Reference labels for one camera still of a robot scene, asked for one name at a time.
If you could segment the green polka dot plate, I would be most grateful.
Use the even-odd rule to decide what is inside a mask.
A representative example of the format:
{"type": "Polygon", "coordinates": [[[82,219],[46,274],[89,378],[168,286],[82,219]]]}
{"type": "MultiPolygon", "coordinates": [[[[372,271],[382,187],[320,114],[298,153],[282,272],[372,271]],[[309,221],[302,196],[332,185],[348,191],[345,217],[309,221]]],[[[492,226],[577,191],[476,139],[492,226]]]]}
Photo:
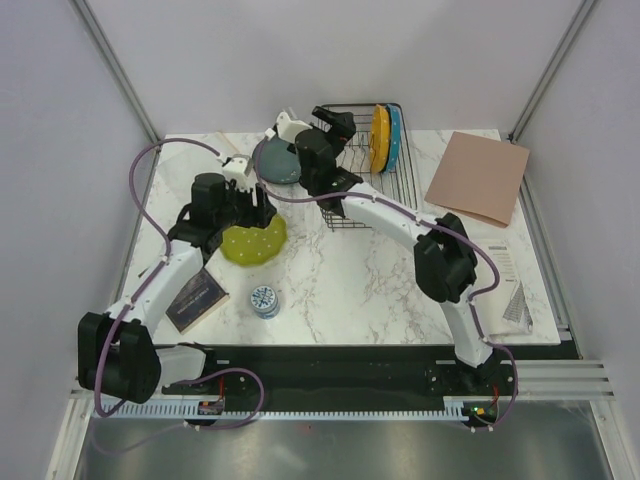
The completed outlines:
{"type": "Polygon", "coordinates": [[[286,221],[276,214],[266,228],[229,228],[223,233],[219,250],[228,261],[236,265],[259,266],[278,256],[287,238],[286,221]]]}

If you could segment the orange polka dot plate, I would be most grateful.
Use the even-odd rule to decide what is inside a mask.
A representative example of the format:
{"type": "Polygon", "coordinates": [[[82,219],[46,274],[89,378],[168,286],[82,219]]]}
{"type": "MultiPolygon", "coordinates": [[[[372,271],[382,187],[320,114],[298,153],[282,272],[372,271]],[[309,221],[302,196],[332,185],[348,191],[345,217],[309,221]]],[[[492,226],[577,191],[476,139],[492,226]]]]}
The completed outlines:
{"type": "Polygon", "coordinates": [[[390,145],[390,117],[385,106],[376,104],[369,135],[370,172],[381,173],[387,165],[390,145]]]}

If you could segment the blue polka dot plate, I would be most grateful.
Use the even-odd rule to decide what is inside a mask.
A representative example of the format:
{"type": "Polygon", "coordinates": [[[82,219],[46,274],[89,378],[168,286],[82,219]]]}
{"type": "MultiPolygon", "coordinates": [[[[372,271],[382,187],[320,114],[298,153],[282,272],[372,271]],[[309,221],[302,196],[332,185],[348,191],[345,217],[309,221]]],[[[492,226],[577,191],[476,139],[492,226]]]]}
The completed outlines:
{"type": "Polygon", "coordinates": [[[389,115],[390,140],[387,161],[384,168],[385,173],[393,171],[396,167],[400,156],[402,130],[402,117],[399,106],[395,104],[387,104],[386,110],[389,115]]]}

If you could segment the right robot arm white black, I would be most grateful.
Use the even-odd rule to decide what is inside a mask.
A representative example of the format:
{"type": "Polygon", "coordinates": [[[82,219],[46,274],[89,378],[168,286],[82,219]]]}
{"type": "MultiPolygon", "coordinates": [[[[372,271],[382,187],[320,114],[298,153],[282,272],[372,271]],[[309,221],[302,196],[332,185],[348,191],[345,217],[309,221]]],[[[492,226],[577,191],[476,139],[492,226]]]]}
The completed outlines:
{"type": "Polygon", "coordinates": [[[297,154],[300,185],[322,210],[372,227],[413,254],[416,284],[440,305],[463,363],[457,371],[460,386],[483,392],[494,381],[488,361],[497,345],[482,330],[476,298],[499,286],[497,266],[468,238],[458,216],[424,216],[337,164],[356,134],[352,113],[316,107],[312,115],[329,128],[290,118],[286,111],[276,121],[278,136],[297,154]]]}

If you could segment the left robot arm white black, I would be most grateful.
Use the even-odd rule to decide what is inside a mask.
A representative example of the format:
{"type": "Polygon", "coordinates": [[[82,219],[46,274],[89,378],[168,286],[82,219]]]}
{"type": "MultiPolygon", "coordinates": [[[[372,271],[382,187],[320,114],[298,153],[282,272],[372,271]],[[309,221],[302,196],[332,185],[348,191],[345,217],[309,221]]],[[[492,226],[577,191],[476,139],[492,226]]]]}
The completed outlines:
{"type": "Polygon", "coordinates": [[[219,382],[219,369],[195,347],[157,348],[152,334],[187,283],[220,247],[234,226],[266,228],[276,213],[260,185],[247,189],[217,173],[195,177],[191,201],[165,238],[164,253],[145,271],[132,295],[104,313],[79,322],[79,385],[122,401],[142,404],[160,386],[185,381],[198,393],[219,382]]]}

